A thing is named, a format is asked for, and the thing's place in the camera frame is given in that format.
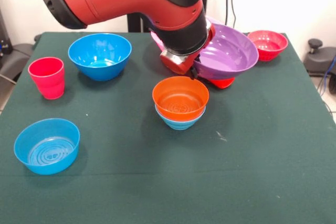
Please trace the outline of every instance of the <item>purple bowl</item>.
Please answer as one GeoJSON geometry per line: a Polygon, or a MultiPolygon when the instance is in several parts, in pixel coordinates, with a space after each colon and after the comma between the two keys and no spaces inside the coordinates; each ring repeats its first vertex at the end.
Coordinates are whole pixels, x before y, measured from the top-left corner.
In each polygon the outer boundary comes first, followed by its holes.
{"type": "Polygon", "coordinates": [[[258,62],[258,50],[247,36],[216,21],[210,21],[215,26],[216,35],[202,50],[200,62],[194,62],[200,77],[212,80],[233,78],[258,62]]]}

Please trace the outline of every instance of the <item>plastic cup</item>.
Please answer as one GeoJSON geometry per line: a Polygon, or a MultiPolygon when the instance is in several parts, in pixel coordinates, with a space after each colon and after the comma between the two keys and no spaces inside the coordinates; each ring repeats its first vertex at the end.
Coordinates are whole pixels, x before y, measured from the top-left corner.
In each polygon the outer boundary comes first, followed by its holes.
{"type": "Polygon", "coordinates": [[[153,100],[165,118],[186,122],[199,117],[209,101],[207,87],[198,80],[176,76],[164,79],[153,89],[153,100]]]}
{"type": "Polygon", "coordinates": [[[40,58],[28,67],[30,77],[45,99],[55,100],[64,94],[64,63],[55,57],[40,58]]]}

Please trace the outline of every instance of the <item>orange bowl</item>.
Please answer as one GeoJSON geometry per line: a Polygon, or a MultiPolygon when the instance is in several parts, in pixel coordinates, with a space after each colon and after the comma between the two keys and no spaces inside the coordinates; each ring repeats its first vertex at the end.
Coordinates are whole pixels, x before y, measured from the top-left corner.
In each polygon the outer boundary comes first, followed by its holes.
{"type": "Polygon", "coordinates": [[[209,91],[198,80],[176,76],[164,79],[155,86],[153,100],[164,117],[185,122],[202,114],[209,101],[209,91]]]}

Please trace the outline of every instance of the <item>bowl rim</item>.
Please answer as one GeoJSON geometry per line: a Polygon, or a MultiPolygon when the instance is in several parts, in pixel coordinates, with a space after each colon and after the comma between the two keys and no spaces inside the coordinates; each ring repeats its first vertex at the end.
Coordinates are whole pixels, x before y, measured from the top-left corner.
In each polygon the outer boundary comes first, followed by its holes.
{"type": "Polygon", "coordinates": [[[256,30],[256,31],[252,31],[250,33],[248,33],[247,37],[253,42],[254,44],[254,41],[251,39],[250,37],[250,34],[254,34],[254,33],[259,33],[259,32],[262,32],[262,31],[265,31],[265,32],[268,32],[268,33],[272,33],[272,34],[276,34],[276,35],[280,35],[280,37],[284,38],[285,41],[286,41],[286,45],[284,47],[281,47],[280,49],[276,49],[276,50],[270,50],[270,49],[261,49],[261,48],[257,48],[258,50],[260,51],[265,51],[265,52],[279,52],[279,51],[282,51],[282,50],[285,50],[288,45],[289,45],[289,41],[288,39],[286,38],[285,35],[281,34],[281,33],[278,33],[276,31],[271,31],[271,30],[256,30]]]}
{"type": "Polygon", "coordinates": [[[95,34],[85,35],[85,36],[80,37],[79,39],[75,40],[75,41],[70,45],[70,47],[69,47],[69,49],[68,49],[68,57],[69,57],[69,59],[70,59],[75,65],[78,65],[78,66],[81,66],[81,67],[85,67],[85,68],[109,68],[109,67],[116,66],[116,65],[118,65],[118,64],[120,64],[120,63],[122,63],[122,62],[128,60],[128,59],[130,58],[130,56],[131,56],[132,49],[133,49],[133,48],[132,48],[132,44],[131,44],[131,42],[130,42],[128,39],[126,39],[125,37],[123,37],[123,36],[120,36],[120,35],[118,35],[118,34],[112,34],[112,33],[95,33],[95,34]],[[97,36],[97,35],[108,35],[108,36],[113,36],[113,37],[120,37],[120,38],[126,40],[127,43],[130,45],[130,52],[128,53],[128,55],[127,55],[123,60],[121,60],[121,61],[119,61],[119,62],[117,62],[117,63],[115,63],[115,64],[113,64],[113,65],[111,65],[111,66],[103,66],[103,67],[95,67],[95,66],[93,66],[93,67],[91,67],[91,66],[85,66],[85,65],[82,65],[82,64],[80,64],[80,63],[75,62],[75,61],[72,59],[72,57],[70,56],[70,49],[73,47],[73,45],[74,45],[75,43],[79,42],[80,40],[84,39],[84,38],[87,38],[87,37],[93,37],[93,36],[97,36]]]}
{"type": "Polygon", "coordinates": [[[166,118],[164,115],[162,115],[162,114],[159,112],[159,110],[157,109],[156,104],[154,104],[154,106],[155,106],[155,110],[156,110],[156,112],[159,114],[159,116],[160,116],[162,119],[165,119],[165,120],[167,120],[167,121],[169,121],[169,122],[172,122],[172,123],[192,123],[192,122],[196,122],[196,121],[198,121],[198,120],[204,115],[205,110],[206,110],[206,106],[205,106],[205,107],[204,107],[204,110],[203,110],[203,112],[202,112],[202,114],[199,115],[198,117],[196,117],[195,119],[192,119],[192,120],[189,120],[189,121],[174,121],[174,120],[170,120],[170,119],[166,118]]]}
{"type": "Polygon", "coordinates": [[[259,52],[258,52],[258,48],[257,48],[256,45],[253,43],[253,41],[252,41],[250,38],[248,38],[248,36],[244,35],[244,34],[241,33],[240,31],[238,31],[238,30],[236,30],[236,29],[233,29],[233,28],[231,28],[231,27],[229,27],[229,26],[226,26],[226,25],[221,24],[221,23],[214,23],[214,25],[215,25],[215,26],[224,26],[226,29],[231,30],[231,31],[233,31],[234,33],[237,33],[237,34],[240,34],[240,35],[246,37],[246,39],[247,39],[249,42],[251,42],[251,44],[253,45],[253,50],[255,51],[254,53],[255,53],[258,57],[256,57],[256,59],[255,59],[253,62],[251,62],[251,64],[248,65],[246,68],[241,68],[241,69],[238,69],[238,70],[230,70],[230,71],[229,71],[229,70],[221,71],[221,70],[218,70],[218,69],[215,69],[215,68],[212,68],[212,67],[205,66],[205,65],[203,65],[202,63],[197,62],[197,61],[194,61],[194,63],[197,64],[198,66],[202,66],[202,68],[210,69],[211,71],[219,71],[219,72],[225,72],[225,73],[230,73],[230,74],[236,74],[236,73],[239,74],[239,73],[243,73],[243,72],[245,72],[245,71],[250,70],[251,68],[253,68],[253,67],[257,64],[257,62],[258,62],[258,60],[259,60],[259,52]]]}
{"type": "Polygon", "coordinates": [[[19,158],[19,157],[17,156],[17,154],[16,154],[16,150],[15,150],[16,148],[15,148],[15,147],[16,147],[16,145],[17,145],[17,141],[18,141],[18,139],[20,138],[20,136],[21,136],[27,129],[29,129],[30,127],[32,127],[32,126],[34,126],[34,125],[36,125],[36,124],[39,124],[39,123],[41,123],[41,122],[52,121],[52,120],[60,120],[60,121],[64,121],[64,122],[70,123],[70,124],[72,124],[72,125],[75,127],[75,129],[76,129],[77,132],[78,132],[78,142],[77,142],[77,144],[74,146],[74,149],[72,150],[72,152],[70,152],[70,153],[68,154],[68,156],[69,156],[70,154],[72,154],[72,153],[78,148],[79,143],[80,143],[80,131],[79,131],[78,127],[77,127],[74,123],[72,123],[72,122],[69,121],[69,120],[63,119],[63,118],[48,118],[48,119],[43,119],[43,120],[37,121],[37,122],[35,122],[35,123],[33,123],[33,124],[31,124],[31,125],[25,127],[25,128],[20,132],[20,134],[18,134],[18,136],[16,137],[16,140],[15,140],[15,143],[14,143],[14,155],[16,156],[16,158],[17,158],[21,163],[23,163],[23,164],[26,165],[26,166],[30,166],[30,167],[45,167],[45,166],[49,166],[49,165],[57,164],[57,163],[59,163],[60,161],[64,160],[64,159],[61,159],[61,160],[59,160],[59,161],[57,161],[57,162],[54,162],[54,163],[51,163],[51,164],[46,164],[46,165],[32,165],[32,164],[29,164],[29,163],[27,163],[27,162],[22,161],[22,159],[19,158]]]}
{"type": "MultiPolygon", "coordinates": [[[[162,83],[162,82],[164,82],[164,81],[166,81],[166,80],[168,80],[168,79],[173,79],[173,78],[174,78],[174,79],[176,79],[176,78],[189,78],[189,79],[190,79],[190,77],[187,77],[187,76],[172,76],[172,77],[168,77],[168,78],[165,78],[165,79],[159,81],[159,82],[155,85],[155,87],[153,88],[153,91],[152,91],[152,99],[153,99],[155,105],[157,105],[157,107],[159,107],[160,109],[162,109],[162,110],[164,110],[164,111],[167,111],[167,112],[170,112],[170,113],[174,113],[174,114],[179,114],[179,115],[190,115],[190,114],[195,113],[195,112],[196,112],[197,110],[199,110],[199,109],[194,110],[194,111],[191,111],[191,112],[186,112],[186,113],[175,113],[175,112],[172,112],[172,111],[170,111],[170,110],[166,110],[165,108],[163,108],[163,107],[161,107],[160,105],[157,104],[157,102],[156,102],[156,100],[155,100],[155,98],[154,98],[154,91],[155,91],[156,86],[158,86],[160,83],[162,83]]],[[[197,80],[197,79],[195,79],[194,81],[198,81],[199,83],[201,83],[201,84],[205,87],[205,89],[206,89],[206,91],[207,91],[207,93],[208,93],[206,102],[205,102],[204,105],[200,108],[200,109],[203,109],[203,108],[206,107],[206,105],[208,104],[209,99],[210,99],[209,89],[206,87],[206,85],[205,85],[203,82],[201,82],[201,81],[199,81],[199,80],[197,80]]]]}

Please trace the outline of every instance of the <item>red bowl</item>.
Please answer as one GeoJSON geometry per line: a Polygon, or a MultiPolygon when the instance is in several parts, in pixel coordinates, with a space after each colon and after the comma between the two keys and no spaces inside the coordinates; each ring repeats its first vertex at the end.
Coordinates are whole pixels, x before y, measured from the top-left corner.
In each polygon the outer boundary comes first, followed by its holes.
{"type": "Polygon", "coordinates": [[[288,46],[287,38],[274,31],[254,31],[247,36],[258,48],[260,61],[274,60],[288,46]]]}
{"type": "Polygon", "coordinates": [[[209,81],[220,89],[226,89],[232,85],[232,83],[235,81],[235,78],[230,78],[226,80],[209,80],[209,81]]]}

